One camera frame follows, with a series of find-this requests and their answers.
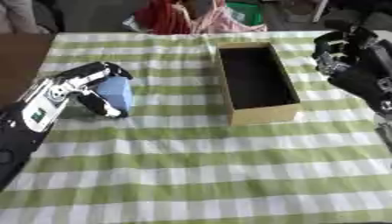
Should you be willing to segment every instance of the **pink cloth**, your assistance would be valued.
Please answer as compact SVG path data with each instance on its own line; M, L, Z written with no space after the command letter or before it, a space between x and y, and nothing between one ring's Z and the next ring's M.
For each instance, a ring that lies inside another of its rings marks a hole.
M214 0L212 9L192 21L191 33L266 32L267 25L247 26L231 17L225 0Z

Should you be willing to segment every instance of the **blue object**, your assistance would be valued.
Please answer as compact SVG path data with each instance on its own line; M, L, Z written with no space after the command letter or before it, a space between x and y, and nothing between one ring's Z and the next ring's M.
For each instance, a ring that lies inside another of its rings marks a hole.
M125 77L110 77L96 88L96 92L114 108L130 111L132 91L129 81Z

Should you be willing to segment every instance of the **open box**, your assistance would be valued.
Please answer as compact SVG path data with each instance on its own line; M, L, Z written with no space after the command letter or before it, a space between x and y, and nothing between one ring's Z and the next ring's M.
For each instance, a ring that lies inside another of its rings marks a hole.
M290 121L299 98L269 43L218 45L216 63L231 125Z

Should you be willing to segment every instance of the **checkered pattern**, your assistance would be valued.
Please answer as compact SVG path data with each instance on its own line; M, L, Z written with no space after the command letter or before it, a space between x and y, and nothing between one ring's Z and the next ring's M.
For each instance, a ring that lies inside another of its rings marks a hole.
M115 62L135 105L123 120L69 107L0 194L0 221L392 221L388 150L372 111L314 70L320 34L60 34L41 76ZM214 46L242 41L277 49L302 101L294 121L227 126Z

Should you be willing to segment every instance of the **robotic hand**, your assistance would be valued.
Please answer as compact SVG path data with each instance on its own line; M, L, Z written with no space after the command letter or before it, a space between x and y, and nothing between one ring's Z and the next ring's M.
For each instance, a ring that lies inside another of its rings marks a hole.
M392 152L392 44L355 24L331 20L325 26L337 31L315 39L317 69L377 114L376 131Z
M97 115L114 118L128 115L92 89L109 76L132 79L115 64L95 62L38 80L19 100L0 110L0 191L42 144L72 95Z

